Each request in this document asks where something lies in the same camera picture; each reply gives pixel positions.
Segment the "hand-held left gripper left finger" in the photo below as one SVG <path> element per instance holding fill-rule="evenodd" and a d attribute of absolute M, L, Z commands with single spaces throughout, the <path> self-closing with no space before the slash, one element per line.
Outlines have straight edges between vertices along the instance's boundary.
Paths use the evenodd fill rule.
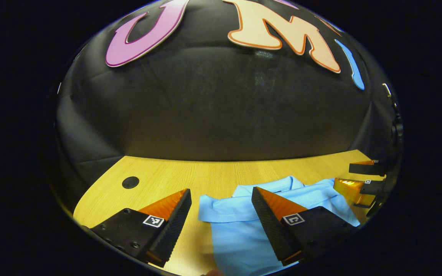
<path fill-rule="evenodd" d="M 191 208 L 184 189 L 140 210 L 124 208 L 89 229 L 112 247 L 163 268 L 170 260 Z"/>

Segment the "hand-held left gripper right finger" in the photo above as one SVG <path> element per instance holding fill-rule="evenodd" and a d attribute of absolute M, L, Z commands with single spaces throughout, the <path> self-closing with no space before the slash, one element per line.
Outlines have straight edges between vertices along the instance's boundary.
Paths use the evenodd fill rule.
<path fill-rule="evenodd" d="M 261 187 L 253 189 L 251 202 L 284 266 L 315 259 L 356 231 L 324 207 L 307 209 Z"/>

